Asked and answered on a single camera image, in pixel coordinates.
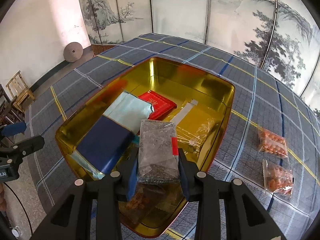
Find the plaid tablecloth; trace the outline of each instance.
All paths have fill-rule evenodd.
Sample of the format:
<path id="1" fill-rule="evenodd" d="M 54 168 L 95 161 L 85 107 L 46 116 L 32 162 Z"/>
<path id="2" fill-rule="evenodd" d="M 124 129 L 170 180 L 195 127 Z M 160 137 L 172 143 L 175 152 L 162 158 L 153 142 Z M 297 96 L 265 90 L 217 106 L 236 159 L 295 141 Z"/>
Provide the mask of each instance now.
<path id="1" fill-rule="evenodd" d="M 152 56 L 204 69 L 234 84 L 229 125 L 209 173 L 226 181 L 242 179 L 287 239 L 300 239 L 320 208 L 320 124 L 314 113 L 284 84 L 244 60 L 198 42 L 153 33 L 84 63 L 55 83 L 27 110 L 26 136 L 40 134 L 45 139 L 44 148 L 28 156 L 44 210 L 48 212 L 76 179 L 55 142 L 57 128 L 105 84 Z M 291 198 L 264 191 L 262 160 L 279 163 L 279 159 L 257 151 L 258 125 L 288 140 L 289 162 L 284 161 L 283 166 L 293 170 Z M 223 202 L 220 207 L 225 239 Z M 193 239 L 196 214 L 197 203 L 188 204 L 158 239 Z M 124 226 L 122 231 L 124 239 L 142 239 Z"/>

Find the golden tray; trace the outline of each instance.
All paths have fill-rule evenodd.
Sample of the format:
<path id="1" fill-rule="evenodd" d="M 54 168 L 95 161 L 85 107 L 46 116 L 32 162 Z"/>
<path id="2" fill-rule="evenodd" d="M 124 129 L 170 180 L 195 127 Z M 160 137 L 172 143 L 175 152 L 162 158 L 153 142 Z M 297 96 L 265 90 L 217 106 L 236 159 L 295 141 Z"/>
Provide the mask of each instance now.
<path id="1" fill-rule="evenodd" d="M 195 67 L 164 58 L 152 57 L 106 85 L 57 130 L 55 138 L 58 146 L 76 176 L 86 181 L 92 180 L 86 171 L 70 157 L 70 154 L 81 138 L 113 102 L 115 99 L 115 96 L 112 96 L 113 89 L 119 83 L 122 84 L 123 89 L 135 96 L 153 90 L 174 101 L 177 108 L 180 108 L 186 99 L 195 99 L 212 108 L 217 113 L 216 116 L 213 116 L 217 125 L 207 137 L 199 158 L 195 160 L 194 156 L 186 154 L 187 159 L 196 162 L 201 171 L 209 169 L 228 125 L 235 87 L 231 83 Z M 170 192 L 176 191 L 172 212 L 165 212 L 155 207 L 137 225 L 134 225 L 122 214 L 120 214 L 121 222 L 143 237 L 154 238 L 161 235 L 187 204 L 180 187 L 169 190 L 171 190 Z"/>

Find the yellow plastic wrapper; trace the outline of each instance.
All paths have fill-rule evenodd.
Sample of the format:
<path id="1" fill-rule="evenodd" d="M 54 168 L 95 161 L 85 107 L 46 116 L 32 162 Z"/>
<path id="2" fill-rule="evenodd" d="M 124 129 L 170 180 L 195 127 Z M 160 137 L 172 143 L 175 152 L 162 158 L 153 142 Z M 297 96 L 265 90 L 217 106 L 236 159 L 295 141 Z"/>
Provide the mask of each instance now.
<path id="1" fill-rule="evenodd" d="M 216 112 L 210 107 L 199 104 L 196 100 L 187 99 L 182 107 L 173 111 L 165 122 L 174 122 L 177 130 L 178 147 L 190 153 L 196 162 L 201 148 L 212 131 Z"/>

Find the red label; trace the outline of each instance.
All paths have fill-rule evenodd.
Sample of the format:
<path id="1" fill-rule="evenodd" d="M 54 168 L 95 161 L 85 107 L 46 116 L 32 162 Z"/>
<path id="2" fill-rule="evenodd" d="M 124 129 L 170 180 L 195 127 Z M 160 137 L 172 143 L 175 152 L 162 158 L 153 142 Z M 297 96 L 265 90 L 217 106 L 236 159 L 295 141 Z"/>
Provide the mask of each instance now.
<path id="1" fill-rule="evenodd" d="M 172 141 L 172 154 L 173 155 L 179 155 L 178 152 L 178 139 L 176 137 L 171 137 Z"/>

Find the floor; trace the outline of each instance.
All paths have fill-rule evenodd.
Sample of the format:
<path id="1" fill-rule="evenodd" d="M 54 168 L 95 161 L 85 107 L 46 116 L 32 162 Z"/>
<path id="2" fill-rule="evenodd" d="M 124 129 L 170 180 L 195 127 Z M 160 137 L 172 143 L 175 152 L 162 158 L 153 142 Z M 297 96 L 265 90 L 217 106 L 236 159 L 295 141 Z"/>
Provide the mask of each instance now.
<path id="1" fill-rule="evenodd" d="M 73 69 L 81 66 L 84 62 L 88 61 L 94 57 L 91 47 L 84 49 L 82 57 L 74 62 L 65 66 L 63 69 L 55 73 L 46 82 L 44 82 L 35 92 L 35 97 L 39 97 L 43 94 L 50 86 L 55 84 L 62 77 L 67 75 Z M 31 100 L 24 102 L 24 107 L 28 107 L 32 103 Z M 23 134 L 18 134 L 11 140 L 15 143 L 24 140 Z M 27 160 L 25 160 L 19 167 L 20 177 L 17 180 L 7 182 L 7 184 L 12 188 L 12 190 L 19 197 L 22 202 L 28 217 L 31 222 L 32 230 L 35 231 L 38 225 L 41 223 L 45 217 L 44 209 L 42 208 L 41 202 L 39 200 L 36 188 L 31 178 L 29 166 Z M 14 194 L 4 185 L 5 199 L 7 201 L 7 216 L 13 227 L 18 226 L 21 229 L 22 235 L 18 239 L 28 240 L 31 237 L 30 227 L 27 217 L 14 196 Z"/>

